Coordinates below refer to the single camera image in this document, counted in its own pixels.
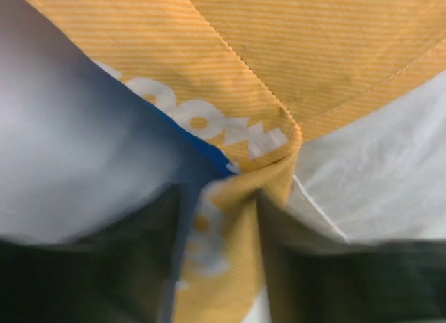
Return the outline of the blue yellow Mickey pillowcase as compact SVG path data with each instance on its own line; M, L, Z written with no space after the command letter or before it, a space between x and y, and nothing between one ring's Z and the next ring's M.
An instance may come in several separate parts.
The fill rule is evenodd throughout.
M256 193L445 74L445 0L1 0L1 239L62 244L179 184L167 322L271 322Z

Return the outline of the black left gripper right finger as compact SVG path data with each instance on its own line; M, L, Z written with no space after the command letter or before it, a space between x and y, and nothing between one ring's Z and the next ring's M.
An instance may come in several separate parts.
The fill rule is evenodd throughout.
M257 219L273 322L444 322L445 242L343 242L264 191Z

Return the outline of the white pillow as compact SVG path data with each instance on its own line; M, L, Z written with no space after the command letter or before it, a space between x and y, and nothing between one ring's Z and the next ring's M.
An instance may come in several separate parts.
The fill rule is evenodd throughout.
M347 243L445 242L445 74L306 143L281 208Z

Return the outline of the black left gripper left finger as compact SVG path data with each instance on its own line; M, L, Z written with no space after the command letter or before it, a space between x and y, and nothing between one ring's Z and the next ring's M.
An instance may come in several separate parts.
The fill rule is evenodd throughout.
M167 322L187 197L179 184L73 241L1 239L2 322Z

